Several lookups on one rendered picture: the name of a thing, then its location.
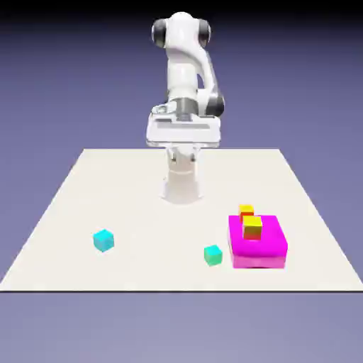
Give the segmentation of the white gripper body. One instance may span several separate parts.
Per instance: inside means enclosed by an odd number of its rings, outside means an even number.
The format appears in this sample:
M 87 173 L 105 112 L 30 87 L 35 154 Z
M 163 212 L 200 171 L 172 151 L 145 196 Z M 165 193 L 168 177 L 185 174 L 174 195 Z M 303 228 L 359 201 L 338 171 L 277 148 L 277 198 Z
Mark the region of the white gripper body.
M 199 117 L 192 114 L 190 121 L 178 121 L 174 113 L 151 113 L 148 118 L 146 142 L 150 147 L 218 147 L 220 139 L 218 117 Z

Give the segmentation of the small yellow cube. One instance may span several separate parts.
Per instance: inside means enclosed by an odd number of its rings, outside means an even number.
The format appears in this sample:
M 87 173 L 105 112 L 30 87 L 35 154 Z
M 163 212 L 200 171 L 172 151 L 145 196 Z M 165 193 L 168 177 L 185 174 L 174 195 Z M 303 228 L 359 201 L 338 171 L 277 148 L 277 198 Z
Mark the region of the small yellow cube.
M 260 216 L 244 216 L 242 236 L 246 240 L 260 240 L 262 236 L 262 218 Z
M 255 214 L 254 207 L 251 204 L 240 204 L 239 205 L 239 217 L 240 222 L 243 222 L 245 216 L 253 216 Z

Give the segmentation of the small green cube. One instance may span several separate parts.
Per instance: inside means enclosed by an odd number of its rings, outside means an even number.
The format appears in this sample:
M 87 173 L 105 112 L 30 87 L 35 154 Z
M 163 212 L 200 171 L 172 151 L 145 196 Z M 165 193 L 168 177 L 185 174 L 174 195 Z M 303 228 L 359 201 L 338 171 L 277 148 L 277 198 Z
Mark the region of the small green cube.
M 217 245 L 210 245 L 204 248 L 203 256 L 208 266 L 216 266 L 223 261 L 223 252 Z

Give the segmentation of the small cyan cube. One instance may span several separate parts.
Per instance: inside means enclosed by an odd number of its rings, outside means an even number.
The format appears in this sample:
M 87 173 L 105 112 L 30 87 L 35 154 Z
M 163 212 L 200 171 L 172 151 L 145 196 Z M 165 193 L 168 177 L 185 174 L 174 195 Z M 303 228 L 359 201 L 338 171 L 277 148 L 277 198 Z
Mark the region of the small cyan cube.
M 113 233 L 107 229 L 100 230 L 93 234 L 94 247 L 101 251 L 106 252 L 114 247 L 114 236 Z

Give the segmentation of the large magenta box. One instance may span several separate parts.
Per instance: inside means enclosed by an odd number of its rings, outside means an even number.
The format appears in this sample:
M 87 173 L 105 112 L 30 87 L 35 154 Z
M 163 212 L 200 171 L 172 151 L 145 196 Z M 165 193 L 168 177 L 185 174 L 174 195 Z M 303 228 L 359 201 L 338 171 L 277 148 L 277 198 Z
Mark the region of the large magenta box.
M 242 268 L 283 269 L 288 243 L 276 216 L 260 216 L 259 240 L 244 239 L 239 216 L 228 216 L 228 244 L 232 266 Z

